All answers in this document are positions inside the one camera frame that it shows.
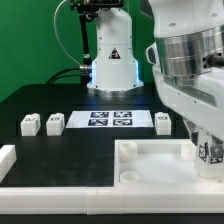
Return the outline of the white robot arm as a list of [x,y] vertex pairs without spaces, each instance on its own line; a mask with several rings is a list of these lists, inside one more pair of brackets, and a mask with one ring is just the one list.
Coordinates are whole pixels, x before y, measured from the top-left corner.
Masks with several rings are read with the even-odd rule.
[[[147,60],[161,101],[198,129],[211,158],[224,153],[224,0],[141,0],[154,19]],[[84,0],[97,21],[98,55],[88,88],[100,94],[142,85],[122,0]]]

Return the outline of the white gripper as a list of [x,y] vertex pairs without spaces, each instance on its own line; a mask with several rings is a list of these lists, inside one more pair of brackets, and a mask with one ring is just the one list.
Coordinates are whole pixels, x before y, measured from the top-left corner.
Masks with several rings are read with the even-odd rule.
[[211,134],[208,141],[210,157],[222,157],[224,69],[212,68],[210,72],[196,76],[193,86],[178,86],[164,80],[156,66],[153,67],[153,76],[162,103],[188,119],[185,126],[192,143],[197,145],[200,127]]

